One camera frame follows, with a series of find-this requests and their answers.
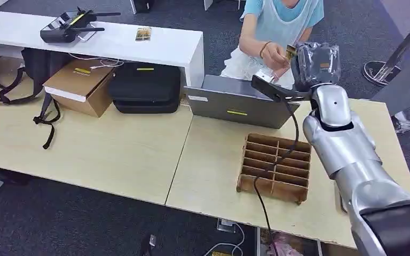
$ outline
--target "gray carpet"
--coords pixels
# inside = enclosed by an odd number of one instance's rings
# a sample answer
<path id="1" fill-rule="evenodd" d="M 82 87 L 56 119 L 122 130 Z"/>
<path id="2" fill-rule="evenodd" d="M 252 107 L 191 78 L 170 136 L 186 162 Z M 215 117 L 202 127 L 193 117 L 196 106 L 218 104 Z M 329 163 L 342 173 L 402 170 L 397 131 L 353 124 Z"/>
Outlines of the gray carpet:
<path id="1" fill-rule="evenodd" d="M 77 5 L 123 13 L 104 21 L 202 30 L 207 74 L 224 68 L 241 29 L 242 10 L 236 11 L 234 1 L 214 4 L 205 12 L 201 0 L 157 0 L 151 13 L 136 16 L 128 1 L 119 0 L 10 0 L 0 11 L 58 16 Z M 364 80 L 361 65 L 386 60 L 402 37 L 378 0 L 325 0 L 325 19 L 315 27 L 312 40 L 338 44 L 341 85 L 352 98 L 370 98 L 379 87 Z M 406 114 L 410 118 L 410 109 Z M 399 140 L 410 168 L 410 132 Z M 252 228 L 245 229 L 247 235 L 253 233 Z M 240 239 L 215 231 L 215 219 L 210 217 L 54 181 L 40 179 L 0 190 L 0 255 L 137 255 L 146 232 L 159 234 L 155 255 L 200 255 L 217 242 Z M 245 255 L 254 255 L 253 238 L 247 241 Z"/>

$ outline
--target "black bag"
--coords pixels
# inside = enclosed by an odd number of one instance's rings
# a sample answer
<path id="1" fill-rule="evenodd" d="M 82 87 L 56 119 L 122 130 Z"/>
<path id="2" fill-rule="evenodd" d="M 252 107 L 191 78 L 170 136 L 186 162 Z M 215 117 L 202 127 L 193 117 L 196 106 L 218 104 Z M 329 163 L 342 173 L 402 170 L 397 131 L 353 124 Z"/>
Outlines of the black bag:
<path id="1" fill-rule="evenodd" d="M 122 113 L 173 113 L 180 103 L 180 69 L 132 62 L 116 68 L 109 95 Z"/>
<path id="2" fill-rule="evenodd" d="M 25 66 L 18 68 L 17 77 L 11 85 L 7 87 L 0 85 L 0 102 L 5 105 L 19 105 L 31 102 L 42 91 L 43 83 L 45 83 L 52 75 L 54 75 L 72 59 L 72 57 L 65 53 L 32 48 L 24 48 L 24 50 L 21 51 L 21 54 L 24 59 Z M 34 81 L 32 95 L 20 99 L 11 100 L 5 95 L 15 87 L 17 87 L 18 84 L 20 84 L 23 73 L 26 73 Z M 45 113 L 48 105 L 51 102 L 51 99 L 51 96 L 49 94 L 46 94 L 40 115 L 34 117 L 33 119 L 36 124 L 42 123 L 51 125 L 51 133 L 48 137 L 47 142 L 43 145 L 44 149 L 47 149 L 49 147 L 54 136 L 54 126 L 52 125 L 52 123 L 60 118 L 59 106 L 57 105 L 57 102 L 53 101 L 57 115 L 51 120 L 46 120 L 47 117 L 45 116 Z"/>

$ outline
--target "white apron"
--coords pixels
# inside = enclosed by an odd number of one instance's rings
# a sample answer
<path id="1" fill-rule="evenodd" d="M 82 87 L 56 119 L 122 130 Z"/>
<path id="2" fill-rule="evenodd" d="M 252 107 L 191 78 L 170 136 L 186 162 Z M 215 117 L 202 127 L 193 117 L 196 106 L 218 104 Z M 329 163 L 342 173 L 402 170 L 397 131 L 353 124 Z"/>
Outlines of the white apron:
<path id="1" fill-rule="evenodd" d="M 259 41 L 276 42 L 286 49 L 288 44 L 294 45 L 307 28 L 318 0 L 300 0 L 306 1 L 306 3 L 298 17 L 292 21 L 283 21 L 279 17 L 273 1 L 281 0 L 263 0 L 262 12 L 257 19 L 255 38 Z M 266 69 L 268 74 L 272 72 L 270 68 L 263 64 L 262 59 L 248 56 L 240 50 L 239 46 L 230 56 L 230 59 L 224 61 L 225 69 L 222 70 L 221 76 L 252 80 L 252 75 L 261 68 Z M 285 72 L 276 84 L 291 89 L 294 84 L 291 70 Z"/>

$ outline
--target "wooden compartment box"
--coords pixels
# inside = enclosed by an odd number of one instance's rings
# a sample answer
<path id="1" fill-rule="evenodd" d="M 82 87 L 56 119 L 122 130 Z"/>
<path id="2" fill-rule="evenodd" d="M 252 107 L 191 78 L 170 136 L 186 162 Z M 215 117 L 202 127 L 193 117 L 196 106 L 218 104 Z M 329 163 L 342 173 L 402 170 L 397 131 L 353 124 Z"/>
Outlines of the wooden compartment box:
<path id="1" fill-rule="evenodd" d="M 236 190 L 255 193 L 254 179 L 260 175 L 257 189 L 261 195 L 297 204 L 305 201 L 309 186 L 310 144 L 298 141 L 295 150 L 274 166 L 293 142 L 289 139 L 250 133 L 243 148 L 242 167 Z"/>

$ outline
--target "silver robotic arm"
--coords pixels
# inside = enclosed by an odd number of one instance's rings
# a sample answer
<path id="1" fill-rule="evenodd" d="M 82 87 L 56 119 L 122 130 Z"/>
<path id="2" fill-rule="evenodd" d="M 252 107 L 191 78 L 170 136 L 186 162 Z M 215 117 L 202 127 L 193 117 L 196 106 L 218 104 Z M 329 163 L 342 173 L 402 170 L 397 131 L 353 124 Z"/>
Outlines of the silver robotic arm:
<path id="1" fill-rule="evenodd" d="M 291 60 L 295 91 L 260 77 L 253 87 L 275 101 L 309 100 L 304 134 L 348 209 L 361 255 L 410 255 L 410 195 L 384 170 L 375 142 L 351 111 L 340 77 L 338 46 L 298 45 Z"/>

